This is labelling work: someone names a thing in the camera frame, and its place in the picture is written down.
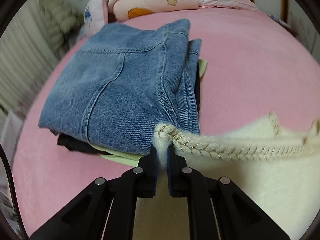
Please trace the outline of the folded black garment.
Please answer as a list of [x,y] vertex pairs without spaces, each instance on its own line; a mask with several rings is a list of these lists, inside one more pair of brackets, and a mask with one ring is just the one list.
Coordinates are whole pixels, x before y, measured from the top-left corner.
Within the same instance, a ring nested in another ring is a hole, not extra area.
[[[196,71],[196,78],[195,78],[195,87],[194,87],[194,94],[195,94],[195,100],[196,100],[196,107],[197,107],[197,113],[200,112],[200,93],[201,93],[201,88],[200,88],[200,78],[201,78],[201,73],[200,73],[200,67],[201,65],[201,60],[198,61],[197,63],[197,71]],[[72,151],[72,152],[81,152],[85,154],[101,154],[101,155],[117,155],[119,156],[119,153],[111,153],[111,150],[106,150],[103,148],[102,150],[99,150],[93,146],[91,146],[87,142],[83,142],[80,140],[77,140],[69,135],[66,134],[59,134],[58,139],[57,139],[57,145],[63,146],[67,148],[67,150]]]

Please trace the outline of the beige puffer jacket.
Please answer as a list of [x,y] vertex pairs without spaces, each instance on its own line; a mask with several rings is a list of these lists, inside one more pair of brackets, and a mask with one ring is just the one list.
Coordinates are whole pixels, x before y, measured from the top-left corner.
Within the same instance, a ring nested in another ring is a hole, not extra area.
[[84,16],[63,0],[39,0],[48,42],[56,53],[64,47],[71,35],[84,24]]

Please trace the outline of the pink bed sheet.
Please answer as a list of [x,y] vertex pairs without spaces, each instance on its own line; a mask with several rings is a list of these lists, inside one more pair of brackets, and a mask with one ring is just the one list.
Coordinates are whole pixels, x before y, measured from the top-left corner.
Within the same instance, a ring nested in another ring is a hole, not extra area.
[[[201,82],[200,130],[217,135],[268,113],[280,125],[307,131],[319,117],[319,65],[304,46],[260,12],[201,8],[133,18],[139,29],[187,18],[190,37],[202,40],[208,67]],[[46,97],[72,57],[56,66],[33,103],[17,146],[13,176],[18,205],[31,235],[97,177],[113,179],[128,166],[98,155],[70,152],[38,127]]]

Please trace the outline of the small pink printed pillow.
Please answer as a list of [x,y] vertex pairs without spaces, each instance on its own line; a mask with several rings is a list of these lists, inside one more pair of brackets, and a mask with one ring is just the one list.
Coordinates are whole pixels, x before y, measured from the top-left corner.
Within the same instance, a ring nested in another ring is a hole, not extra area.
[[85,35],[92,36],[108,22],[106,0],[90,0],[84,13]]

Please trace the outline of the folded blue denim jeans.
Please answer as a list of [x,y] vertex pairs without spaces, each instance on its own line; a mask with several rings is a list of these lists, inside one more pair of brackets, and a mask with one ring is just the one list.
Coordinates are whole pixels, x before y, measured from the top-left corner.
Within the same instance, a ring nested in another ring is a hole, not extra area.
[[199,133],[195,81],[201,40],[190,22],[156,30],[105,25],[68,61],[39,127],[112,150],[147,155],[160,123]]

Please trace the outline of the white fuzzy knit cardigan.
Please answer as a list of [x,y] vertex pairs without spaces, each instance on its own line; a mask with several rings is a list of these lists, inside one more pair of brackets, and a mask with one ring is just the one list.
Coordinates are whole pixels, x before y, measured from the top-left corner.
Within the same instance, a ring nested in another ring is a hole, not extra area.
[[291,131],[268,114],[214,136],[157,124],[153,143],[172,145],[187,164],[210,178],[228,177],[291,239],[310,235],[319,219],[319,120]]

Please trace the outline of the folded pale green garment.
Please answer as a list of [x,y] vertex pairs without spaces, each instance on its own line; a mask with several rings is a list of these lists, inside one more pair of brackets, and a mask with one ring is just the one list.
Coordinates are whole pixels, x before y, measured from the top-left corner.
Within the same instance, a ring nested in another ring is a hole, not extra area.
[[[197,111],[200,111],[200,79],[204,76],[206,68],[208,66],[208,61],[199,59],[197,63],[197,78],[195,82],[195,98],[197,103]],[[99,155],[107,160],[120,163],[123,165],[135,167],[138,165],[139,159],[143,157],[143,155],[139,154],[131,154],[119,152],[116,150],[112,150],[109,148],[104,148],[101,146],[90,144],[95,150],[99,151]]]

